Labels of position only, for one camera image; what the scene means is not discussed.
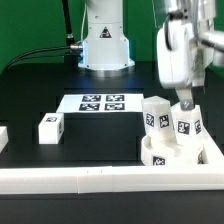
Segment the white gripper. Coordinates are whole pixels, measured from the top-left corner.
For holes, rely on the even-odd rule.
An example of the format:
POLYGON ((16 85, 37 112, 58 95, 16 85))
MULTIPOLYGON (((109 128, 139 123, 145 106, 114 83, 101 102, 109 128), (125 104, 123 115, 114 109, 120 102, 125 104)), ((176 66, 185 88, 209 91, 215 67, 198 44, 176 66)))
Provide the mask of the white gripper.
POLYGON ((164 88, 177 89, 183 111, 194 109, 192 91, 186 87, 204 85, 212 60, 213 50, 196 41, 191 21, 181 13, 168 13, 157 34, 158 74, 164 88))

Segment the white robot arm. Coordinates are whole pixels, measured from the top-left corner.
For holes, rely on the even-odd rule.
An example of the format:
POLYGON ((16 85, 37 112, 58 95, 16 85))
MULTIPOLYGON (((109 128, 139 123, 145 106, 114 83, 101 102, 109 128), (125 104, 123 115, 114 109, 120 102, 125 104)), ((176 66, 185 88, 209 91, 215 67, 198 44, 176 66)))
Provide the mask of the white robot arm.
POLYGON ((102 75, 155 59, 161 85, 191 110, 205 69, 224 67, 215 17, 216 0, 85 0, 79 67, 102 75))

